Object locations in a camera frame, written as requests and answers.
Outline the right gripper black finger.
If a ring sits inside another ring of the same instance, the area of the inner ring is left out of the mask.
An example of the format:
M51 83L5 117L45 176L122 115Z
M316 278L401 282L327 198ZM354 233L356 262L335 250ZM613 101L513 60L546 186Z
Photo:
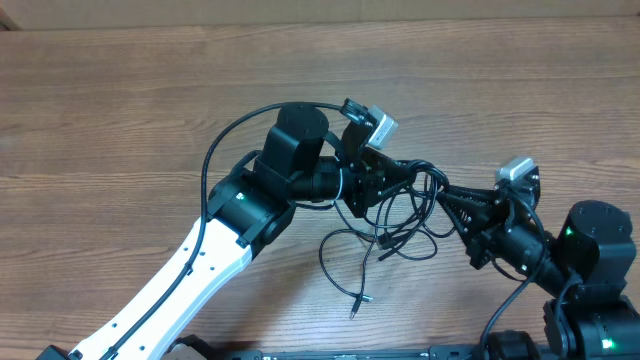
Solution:
M450 185L439 193L439 201L452 203L454 201L473 201L478 203L493 204L499 198L499 192L495 189L475 189Z
M492 200L483 202L460 197L440 197L439 204L465 245L494 225L498 215L497 206Z

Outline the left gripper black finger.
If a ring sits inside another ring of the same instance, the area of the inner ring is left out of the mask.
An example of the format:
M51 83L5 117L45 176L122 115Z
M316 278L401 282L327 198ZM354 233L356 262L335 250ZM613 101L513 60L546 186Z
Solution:
M389 178L383 177L377 184L377 202L382 203L401 190L414 184L415 177Z
M388 183L414 182L416 179L416 174L406 163L394 160L377 150L367 149L367 164L373 173Z

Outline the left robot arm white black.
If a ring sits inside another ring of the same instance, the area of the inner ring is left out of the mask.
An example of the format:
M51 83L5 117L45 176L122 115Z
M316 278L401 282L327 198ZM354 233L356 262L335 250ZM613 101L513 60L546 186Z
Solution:
M291 224L297 207L342 200L355 217L412 184L410 166L382 154L396 120L377 106L336 106L348 125L329 129L326 103L284 102L264 146L214 187L202 165L200 216L180 248L109 322L71 350L50 345L42 359L161 359L203 306Z

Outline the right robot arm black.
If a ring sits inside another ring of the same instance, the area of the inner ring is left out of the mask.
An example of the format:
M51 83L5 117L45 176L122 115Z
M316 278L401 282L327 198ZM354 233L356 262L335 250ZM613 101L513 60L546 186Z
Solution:
M536 206L537 168L497 180L491 190L450 185L437 200L460 235L470 264L497 258L551 295L545 334L559 359L636 359L639 313L624 296L636 257L630 215L597 200L575 203L558 235Z

